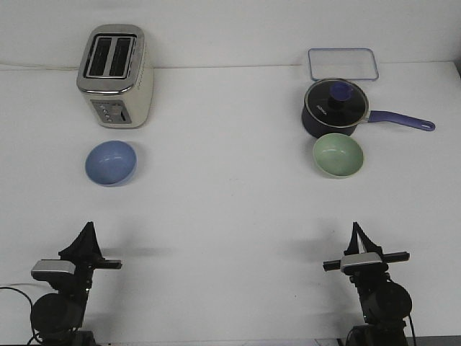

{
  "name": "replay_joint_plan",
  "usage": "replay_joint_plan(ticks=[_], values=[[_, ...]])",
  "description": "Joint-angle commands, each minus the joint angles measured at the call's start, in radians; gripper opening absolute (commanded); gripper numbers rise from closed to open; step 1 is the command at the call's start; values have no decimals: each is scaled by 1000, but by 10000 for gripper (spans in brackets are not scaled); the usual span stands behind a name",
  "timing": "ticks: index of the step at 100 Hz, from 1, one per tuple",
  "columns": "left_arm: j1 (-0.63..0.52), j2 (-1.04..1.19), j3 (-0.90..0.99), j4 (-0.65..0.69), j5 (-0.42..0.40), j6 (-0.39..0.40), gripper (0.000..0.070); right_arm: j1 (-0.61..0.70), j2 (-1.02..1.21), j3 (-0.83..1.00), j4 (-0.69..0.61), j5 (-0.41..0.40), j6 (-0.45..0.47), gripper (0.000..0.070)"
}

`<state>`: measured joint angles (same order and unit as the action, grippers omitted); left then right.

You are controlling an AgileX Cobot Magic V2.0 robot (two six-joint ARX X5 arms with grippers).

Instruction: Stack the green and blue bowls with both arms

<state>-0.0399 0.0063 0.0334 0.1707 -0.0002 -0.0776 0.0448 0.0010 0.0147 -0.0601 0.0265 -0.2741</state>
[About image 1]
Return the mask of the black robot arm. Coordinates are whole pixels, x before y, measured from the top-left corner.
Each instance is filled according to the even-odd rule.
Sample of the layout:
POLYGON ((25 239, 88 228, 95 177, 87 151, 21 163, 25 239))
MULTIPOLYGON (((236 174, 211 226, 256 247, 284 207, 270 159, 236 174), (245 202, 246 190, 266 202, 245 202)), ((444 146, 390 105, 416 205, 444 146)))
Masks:
POLYGON ((43 345, 95 345, 94 333, 81 328, 93 274, 96 269, 119 270, 122 263, 103 257, 92 221, 58 256, 37 261, 31 270, 32 278, 54 290, 32 305, 32 328, 43 345))
POLYGON ((351 328, 345 345, 407 345, 405 318, 411 318, 409 292, 395 283, 389 264, 409 260, 408 252, 384 253, 354 222, 349 246, 341 259, 325 261, 323 269, 339 270, 357 289, 364 319, 351 328))

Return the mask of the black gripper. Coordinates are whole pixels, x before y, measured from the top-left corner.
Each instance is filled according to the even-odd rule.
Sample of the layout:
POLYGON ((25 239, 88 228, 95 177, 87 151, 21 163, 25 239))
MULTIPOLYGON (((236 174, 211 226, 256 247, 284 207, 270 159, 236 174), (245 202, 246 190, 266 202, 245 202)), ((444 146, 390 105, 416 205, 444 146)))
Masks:
POLYGON ((61 260, 67 260, 75 265, 76 281, 85 288, 92 287, 96 269, 120 270, 122 268, 120 259, 110 260, 102 255, 93 221, 87 222, 71 246, 61 250, 58 255, 61 260))
MULTIPOLYGON (((345 274, 345 276, 349 278, 349 281, 355 285, 358 280, 361 280, 361 275, 371 277, 371 279, 365 278, 365 280, 386 280, 386 276, 388 275, 387 271, 390 263, 405 262, 410 259, 410 253, 407 251, 382 253, 379 250, 377 250, 377 245, 368 238, 368 236, 365 234, 359 223, 355 221, 352 225, 352 235, 349 241, 348 249, 344 251, 343 256, 349 254, 359 254, 359 244, 362 245, 362 248, 365 252, 375 252, 379 254, 379 256, 382 259, 382 263, 353 267, 348 269, 346 272, 342 272, 343 274, 345 274)), ((323 270, 325 272, 330 272, 334 270, 340 271, 341 259, 325 261, 323 263, 323 270)))

